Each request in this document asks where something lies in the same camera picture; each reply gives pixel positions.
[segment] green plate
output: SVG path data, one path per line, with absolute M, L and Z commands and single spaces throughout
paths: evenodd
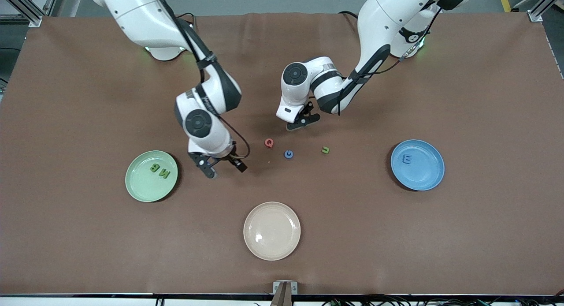
M 139 155 L 125 174 L 125 188 L 140 202 L 163 199 L 176 185 L 178 167 L 171 155 L 150 151 Z

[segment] floor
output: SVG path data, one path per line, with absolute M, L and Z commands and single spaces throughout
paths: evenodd
M 196 15 L 241 15 L 245 13 L 303 12 L 337 13 L 342 10 L 358 12 L 365 0 L 167 0 L 176 13 L 192 12 Z M 520 0 L 509 0 L 510 5 Z M 520 11 L 531 8 L 534 1 Z M 501 0 L 471 0 L 453 12 L 503 12 Z M 110 16 L 109 11 L 92 0 L 64 0 L 59 12 L 63 16 Z M 556 59 L 564 66 L 564 12 L 556 7 L 543 16 L 546 35 Z M 20 49 L 28 27 L 26 25 L 0 24 L 0 47 Z M 0 49 L 0 78 L 9 81 L 18 51 Z M 0 101 L 2 100 L 0 81 Z

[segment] brown tablecloth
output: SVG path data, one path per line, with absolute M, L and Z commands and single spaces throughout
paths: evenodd
M 523 13 L 441 15 L 417 57 L 374 77 L 341 117 L 292 133 L 275 116 L 282 70 L 329 55 L 348 74 L 354 19 L 198 24 L 242 87 L 224 117 L 252 147 L 247 172 L 221 163 L 215 180 L 187 157 L 173 114 L 198 81 L 189 53 L 156 61 L 113 19 L 45 18 L 30 30 L 0 112 L 2 293 L 256 293 L 280 279 L 308 294 L 564 286 L 564 83 L 541 24 Z M 389 156 L 405 139 L 442 153 L 436 189 L 392 178 Z M 175 156 L 182 175 L 167 200 L 140 203 L 123 177 L 153 149 Z M 281 261 L 243 242 L 246 215 L 266 201 L 301 221 L 300 244 Z

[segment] black cable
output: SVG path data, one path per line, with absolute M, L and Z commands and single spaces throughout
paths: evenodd
M 419 37 L 419 39 L 417 39 L 417 41 L 415 41 L 415 43 L 413 44 L 417 44 L 419 43 L 419 41 L 421 41 L 421 39 L 425 38 L 425 36 L 427 36 L 429 34 L 429 30 L 431 30 L 431 26 L 433 26 L 433 23 L 435 23 L 435 19 L 437 19 L 437 16 L 439 16 L 439 14 L 441 13 L 443 9 L 439 8 L 439 11 L 435 14 L 435 16 L 433 16 L 433 19 L 431 20 L 431 23 L 429 23 L 429 26 L 427 26 L 427 29 L 425 30 L 425 32 L 423 33 L 423 35 L 421 35 L 421 37 Z M 400 59 L 398 59 L 391 67 L 387 68 L 384 71 L 374 71 L 374 72 L 370 72 L 370 73 L 365 73 L 363 75 L 360 75 L 361 77 L 367 77 L 369 75 L 379 75 L 381 73 L 385 73 L 390 71 L 393 67 L 397 66 L 398 63 L 402 62 L 403 59 L 405 59 L 405 57 L 401 56 Z
M 411 303 L 401 296 L 390 296 L 385 294 L 368 294 L 362 296 L 364 299 L 359 300 L 344 300 L 343 298 L 335 299 L 337 302 L 345 302 L 345 306 L 351 306 L 352 301 L 359 301 L 363 306 L 375 306 L 371 300 L 382 300 L 378 306 L 390 304 L 391 306 L 411 306 Z
M 515 298 L 515 299 L 518 300 L 523 306 L 539 306 L 539 303 L 534 299 L 523 299 L 523 298 Z
M 192 21 L 193 21 L 192 27 L 193 27 L 194 29 L 196 29 L 196 15 L 194 15 L 193 13 L 187 12 L 187 13 L 178 15 L 177 18 L 179 19 L 179 18 L 181 18 L 181 17 L 184 16 L 184 15 L 190 15 L 190 16 L 192 17 Z
M 353 13 L 353 12 L 350 12 L 350 11 L 342 11 L 342 12 L 339 12 L 339 14 L 348 14 L 348 15 L 351 15 L 352 17 L 358 19 L 358 15 Z
M 423 8 L 422 8 L 421 10 L 428 9 L 431 5 L 433 5 L 433 4 L 435 4 L 435 3 L 436 3 L 436 1 L 429 0 L 429 1 L 427 2 L 427 4 L 425 4 L 425 6 L 423 6 Z
M 489 304 L 490 304 L 490 305 L 494 304 L 494 302 L 497 302 L 497 300 L 500 299 L 500 298 L 501 298 L 501 296 L 499 296 L 498 298 L 492 300 Z
M 229 124 L 229 122 L 227 122 L 223 117 L 221 117 L 220 115 L 218 115 L 217 117 L 218 117 L 218 119 L 220 119 L 220 121 L 225 123 L 225 125 L 227 125 L 233 132 L 235 132 L 235 134 L 237 134 L 237 136 L 242 139 L 243 143 L 245 143 L 245 145 L 247 147 L 247 154 L 244 157 L 233 157 L 233 158 L 234 159 L 246 159 L 250 155 L 249 142 L 247 142 L 246 139 L 234 127 L 232 127 L 231 124 Z
M 177 27 L 178 31 L 180 31 L 182 37 L 184 37 L 184 40 L 186 41 L 186 43 L 190 47 L 190 51 L 192 51 L 192 54 L 196 58 L 196 61 L 200 61 L 200 59 L 198 58 L 198 54 L 196 53 L 196 49 L 194 49 L 194 45 L 192 45 L 188 35 L 186 34 L 184 29 L 182 29 L 182 27 L 178 23 L 177 17 L 174 15 L 172 8 L 167 4 L 167 2 L 165 0 L 159 0 L 159 2 L 163 5 L 163 8 L 167 11 L 168 15 L 173 20 L 175 26 Z M 200 83 L 204 83 L 204 79 L 205 79 L 204 70 L 200 69 Z
M 194 18 L 196 17 L 196 15 L 194 15 L 194 14 L 188 12 L 188 13 L 184 13 L 184 14 L 182 14 L 182 15 L 177 15 L 177 18 L 179 19 L 179 18 L 181 18 L 181 17 L 184 16 L 184 15 L 190 15 L 190 16 L 192 16 L 192 17 L 194 17 Z
M 445 299 L 445 298 L 434 298 L 427 300 L 423 305 L 427 306 L 430 302 L 442 302 L 440 306 L 475 306 L 473 302 L 463 302 L 459 299 Z
M 337 115 L 341 116 L 341 101 L 343 100 L 343 89 L 341 89 L 341 91 L 339 91 L 339 102 L 337 103 L 338 108 L 337 108 Z

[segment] blue plate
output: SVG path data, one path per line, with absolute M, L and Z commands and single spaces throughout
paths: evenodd
M 391 170 L 405 187 L 425 191 L 437 187 L 443 180 L 445 162 L 431 144 L 410 139 L 393 149 Z

